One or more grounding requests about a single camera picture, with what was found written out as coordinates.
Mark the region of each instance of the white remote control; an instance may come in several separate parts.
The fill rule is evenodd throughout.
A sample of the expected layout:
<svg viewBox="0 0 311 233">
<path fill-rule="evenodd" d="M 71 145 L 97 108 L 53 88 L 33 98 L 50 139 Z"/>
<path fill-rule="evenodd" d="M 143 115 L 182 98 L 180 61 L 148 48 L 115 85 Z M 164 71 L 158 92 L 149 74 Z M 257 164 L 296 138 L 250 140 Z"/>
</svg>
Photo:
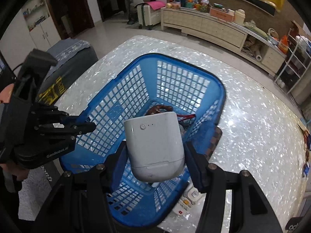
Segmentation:
<svg viewBox="0 0 311 233">
<path fill-rule="evenodd" d="M 183 195 L 178 200 L 178 203 L 173 208 L 173 212 L 179 216 L 184 215 L 197 204 L 202 196 L 203 194 L 199 193 L 192 183 L 189 184 Z"/>
</svg>

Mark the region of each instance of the basket logo emblem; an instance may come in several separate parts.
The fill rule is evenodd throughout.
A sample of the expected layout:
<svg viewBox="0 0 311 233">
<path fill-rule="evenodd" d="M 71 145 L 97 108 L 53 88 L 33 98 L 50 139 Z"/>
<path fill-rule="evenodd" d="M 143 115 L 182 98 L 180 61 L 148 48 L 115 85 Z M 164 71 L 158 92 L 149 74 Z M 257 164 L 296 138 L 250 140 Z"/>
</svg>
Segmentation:
<svg viewBox="0 0 311 233">
<path fill-rule="evenodd" d="M 107 112 L 107 116 L 115 121 L 118 119 L 118 117 L 124 112 L 124 109 L 122 108 L 121 104 L 119 102 L 116 102 L 110 110 Z"/>
</svg>

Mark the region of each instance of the white suitcase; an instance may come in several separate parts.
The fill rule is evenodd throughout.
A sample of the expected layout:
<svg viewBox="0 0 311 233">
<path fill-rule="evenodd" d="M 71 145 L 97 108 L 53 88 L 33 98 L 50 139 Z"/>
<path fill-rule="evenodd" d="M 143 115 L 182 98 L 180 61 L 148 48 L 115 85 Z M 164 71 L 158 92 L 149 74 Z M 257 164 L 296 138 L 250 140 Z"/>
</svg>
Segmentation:
<svg viewBox="0 0 311 233">
<path fill-rule="evenodd" d="M 153 10 L 148 4 L 137 5 L 139 28 L 147 26 L 149 30 L 155 24 L 161 22 L 161 9 Z"/>
</svg>

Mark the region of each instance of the metal bolt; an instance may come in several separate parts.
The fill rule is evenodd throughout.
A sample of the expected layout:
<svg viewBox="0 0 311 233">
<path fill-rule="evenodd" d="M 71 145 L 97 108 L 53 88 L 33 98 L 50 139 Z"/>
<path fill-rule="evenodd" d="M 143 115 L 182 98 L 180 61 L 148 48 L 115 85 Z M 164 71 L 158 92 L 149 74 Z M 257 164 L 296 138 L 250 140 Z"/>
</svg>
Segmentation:
<svg viewBox="0 0 311 233">
<path fill-rule="evenodd" d="M 215 170 L 217 168 L 217 166 L 215 164 L 208 164 L 208 168 Z"/>
<path fill-rule="evenodd" d="M 248 177 L 248 176 L 250 176 L 251 174 L 249 173 L 249 171 L 243 170 L 243 171 L 242 171 L 242 175 L 245 176 L 245 177 Z"/>
<path fill-rule="evenodd" d="M 103 170 L 103 169 L 105 169 L 105 165 L 104 164 L 98 164 L 98 165 L 96 165 L 96 169 L 97 170 Z"/>
<path fill-rule="evenodd" d="M 65 177 L 70 177 L 71 176 L 71 171 L 64 171 L 63 175 Z"/>
</svg>

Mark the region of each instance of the brown wall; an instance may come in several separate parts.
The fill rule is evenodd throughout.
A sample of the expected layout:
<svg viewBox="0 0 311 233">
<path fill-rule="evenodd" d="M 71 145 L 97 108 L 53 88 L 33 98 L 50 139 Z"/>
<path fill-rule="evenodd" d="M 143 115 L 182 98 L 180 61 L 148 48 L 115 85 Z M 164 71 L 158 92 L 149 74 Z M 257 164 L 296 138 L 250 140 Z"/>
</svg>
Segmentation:
<svg viewBox="0 0 311 233">
<path fill-rule="evenodd" d="M 225 8 L 232 10 L 242 9 L 245 11 L 245 21 L 254 19 L 258 28 L 267 32 L 269 28 L 273 28 L 282 37 L 286 35 L 291 27 L 291 20 L 295 20 L 299 25 L 303 26 L 304 22 L 298 15 L 296 10 L 285 0 L 283 9 L 280 13 L 275 12 L 274 16 L 267 14 L 261 9 L 244 2 L 243 0 L 209 0 L 210 3 L 220 3 Z"/>
</svg>

